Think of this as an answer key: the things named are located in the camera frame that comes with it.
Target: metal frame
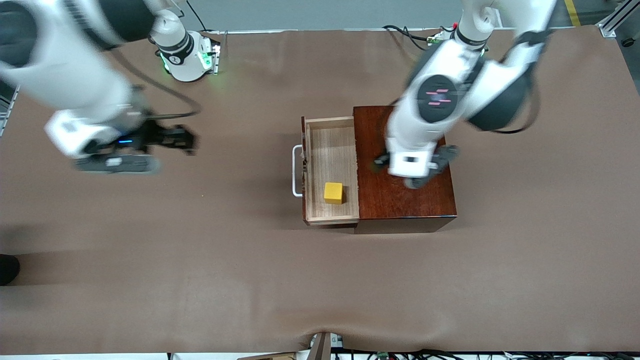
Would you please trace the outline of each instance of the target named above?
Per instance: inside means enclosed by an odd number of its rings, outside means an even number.
[[[598,22],[596,25],[600,28],[602,36],[605,38],[616,37],[616,28],[631,16],[639,5],[640,0],[626,0],[609,16]]]
[[[9,121],[9,116],[11,115],[11,111],[13,110],[13,105],[15,104],[15,100],[18,98],[18,91],[20,90],[20,86],[15,88],[13,92],[13,96],[11,101],[9,101],[9,107],[6,109],[6,112],[0,113],[0,122],[2,126],[0,127],[0,138],[4,134],[4,129],[6,128],[6,123]]]

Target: gray floor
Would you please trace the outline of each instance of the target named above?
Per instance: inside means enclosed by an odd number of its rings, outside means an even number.
[[[190,0],[205,27],[221,31],[263,31],[274,29],[333,30],[380,28],[393,24],[409,28],[450,26],[460,18],[459,0]],[[573,0],[581,25],[595,24],[616,7],[616,0]],[[183,21],[189,29],[202,28],[183,6]],[[502,25],[513,27],[509,19]],[[552,26],[572,26],[563,0],[558,0]],[[640,30],[636,12],[616,31],[618,42]],[[640,45],[622,48],[629,71],[640,92]]]

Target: yellow floor stripe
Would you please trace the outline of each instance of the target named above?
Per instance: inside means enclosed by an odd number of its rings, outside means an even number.
[[[566,11],[569,12],[573,26],[580,26],[580,19],[578,19],[578,13],[575,11],[573,0],[564,0],[564,5],[566,5]]]

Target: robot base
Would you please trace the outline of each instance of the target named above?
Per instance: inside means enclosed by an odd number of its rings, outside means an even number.
[[[206,74],[217,74],[220,66],[220,44],[196,31],[188,31],[188,33],[195,45],[183,64],[173,64],[161,55],[164,69],[183,83],[197,81]]]

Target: green led light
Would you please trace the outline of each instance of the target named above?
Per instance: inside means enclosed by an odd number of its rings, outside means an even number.
[[[207,53],[201,53],[200,51],[198,52],[198,54],[200,55],[200,62],[202,62],[202,67],[207,70],[211,69],[211,56]]]
[[[164,69],[167,70],[167,72],[171,72],[171,70],[169,70],[169,65],[167,65],[166,63],[166,59],[162,54],[160,54],[160,59],[162,59],[162,63],[164,64]]]

